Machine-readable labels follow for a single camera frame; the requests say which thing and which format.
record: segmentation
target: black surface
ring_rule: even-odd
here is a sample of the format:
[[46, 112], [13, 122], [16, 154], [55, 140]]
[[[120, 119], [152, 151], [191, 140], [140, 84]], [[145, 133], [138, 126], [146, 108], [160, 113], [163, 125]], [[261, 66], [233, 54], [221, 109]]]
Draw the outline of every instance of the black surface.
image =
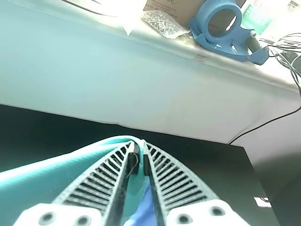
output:
[[0, 171], [69, 153], [117, 135], [132, 135], [160, 147], [186, 164], [251, 226], [277, 225], [242, 147], [129, 129], [0, 105]]

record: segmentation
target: black cable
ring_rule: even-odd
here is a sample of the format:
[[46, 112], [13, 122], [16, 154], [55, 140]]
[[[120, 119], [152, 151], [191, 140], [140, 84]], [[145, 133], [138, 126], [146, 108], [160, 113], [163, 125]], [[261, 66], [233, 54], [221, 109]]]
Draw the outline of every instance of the black cable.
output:
[[90, 9], [88, 9], [88, 8], [82, 7], [82, 6], [80, 6], [80, 5], [78, 5], [78, 4], [75, 4], [74, 2], [71, 2], [71, 1], [68, 1], [68, 0], [62, 0], [62, 1], [63, 1], [63, 2], [66, 2], [66, 3], [70, 4], [70, 5], [76, 6], [76, 7], [80, 8], [80, 9], [83, 9], [83, 10], [85, 10], [85, 11], [88, 11], [88, 12], [90, 12], [90, 13], [94, 13], [94, 14], [102, 15], [102, 16], [116, 17], [116, 16], [113, 16], [113, 15], [107, 15], [107, 14], [103, 14], [103, 13], [98, 13], [98, 12], [92, 11], [92, 10], [90, 10]]
[[[281, 58], [282, 58], [282, 59], [290, 66], [291, 75], [292, 75], [293, 80], [295, 81], [296, 85], [298, 86], [299, 94], [300, 94], [300, 97], [301, 97], [301, 87], [300, 87], [299, 82], [298, 82], [298, 76], [301, 77], [301, 75], [300, 75], [300, 73], [292, 66], [292, 64], [294, 63], [295, 59], [293, 60], [292, 64], [290, 64], [290, 63], [287, 61], [287, 59], [286, 59], [281, 53], [279, 54], [278, 57], [281, 57]], [[234, 141], [236, 141], [236, 140], [239, 139], [240, 137], [242, 137], [242, 136], [244, 136], [244, 135], [246, 135], [246, 134], [248, 134], [248, 133], [251, 133], [251, 132], [253, 132], [254, 130], [257, 130], [257, 129], [259, 129], [259, 128], [261, 128], [261, 127], [267, 125], [267, 124], [270, 124], [271, 122], [274, 122], [274, 121], [279, 120], [279, 119], [282, 119], [282, 118], [284, 118], [284, 117], [286, 117], [286, 116], [295, 114], [296, 112], [298, 112], [298, 111], [300, 111], [300, 110], [301, 110], [301, 106], [300, 106], [298, 109], [296, 109], [296, 110], [294, 110], [294, 111], [292, 111], [292, 112], [290, 112], [290, 113], [288, 113], [288, 114], [285, 114], [285, 115], [279, 116], [279, 117], [277, 117], [277, 118], [274, 118], [274, 119], [272, 119], [272, 120], [270, 120], [270, 121], [268, 121], [268, 122], [266, 122], [266, 123], [264, 123], [264, 124], [262, 124], [262, 125], [260, 125], [260, 126], [257, 126], [257, 127], [254, 128], [254, 129], [251, 129], [251, 130], [249, 130], [249, 131], [247, 131], [247, 132], [244, 132], [244, 133], [240, 134], [239, 136], [237, 136], [236, 138], [234, 138], [233, 140], [231, 140], [228, 144], [231, 145]]]
[[268, 199], [265, 199], [265, 198], [262, 198], [262, 197], [260, 197], [260, 199], [261, 199], [262, 201], [264, 201], [264, 202], [269, 202]]

